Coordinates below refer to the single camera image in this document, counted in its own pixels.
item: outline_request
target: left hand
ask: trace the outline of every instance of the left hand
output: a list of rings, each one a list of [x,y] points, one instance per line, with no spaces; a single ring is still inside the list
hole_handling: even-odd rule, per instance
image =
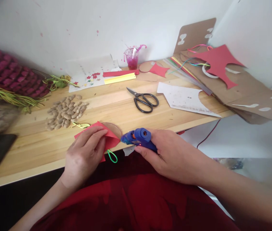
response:
[[[65,170],[60,177],[65,187],[78,189],[95,171],[105,148],[107,130],[97,126],[85,130],[66,152]]]

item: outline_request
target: plastic cup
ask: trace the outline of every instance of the plastic cup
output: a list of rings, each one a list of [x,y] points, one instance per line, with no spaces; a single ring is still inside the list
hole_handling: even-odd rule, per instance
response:
[[[126,56],[126,61],[128,65],[128,69],[130,70],[136,70],[138,65],[138,55],[139,51],[134,48],[129,48],[124,52]]]

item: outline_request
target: hand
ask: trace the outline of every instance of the hand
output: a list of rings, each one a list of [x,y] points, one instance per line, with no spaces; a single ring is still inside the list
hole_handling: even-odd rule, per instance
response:
[[[66,152],[65,170],[61,181],[67,188],[77,189],[95,171],[100,163],[107,130],[97,126],[85,130]]]
[[[217,162],[203,154],[179,135],[170,130],[152,130],[151,141],[157,147],[157,153],[145,147],[137,146],[139,152],[161,175],[183,183],[204,186],[210,180],[212,167]]]

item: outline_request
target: pile of peanuts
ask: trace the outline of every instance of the pile of peanuts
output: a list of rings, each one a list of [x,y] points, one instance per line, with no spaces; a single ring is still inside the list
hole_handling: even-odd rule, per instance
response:
[[[83,103],[82,101],[72,102],[74,98],[82,99],[81,95],[71,95],[53,103],[53,106],[47,111],[49,115],[53,116],[46,121],[46,129],[48,131],[57,130],[61,127],[67,128],[71,122],[77,122],[82,117],[89,103]]]

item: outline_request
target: scissor blade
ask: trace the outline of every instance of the scissor blade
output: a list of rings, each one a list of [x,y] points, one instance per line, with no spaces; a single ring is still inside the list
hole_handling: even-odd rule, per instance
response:
[[[137,92],[133,91],[132,89],[130,89],[130,88],[128,88],[128,87],[127,87],[127,90],[128,90],[130,93],[132,93],[133,95],[136,95],[136,94],[137,94]]]

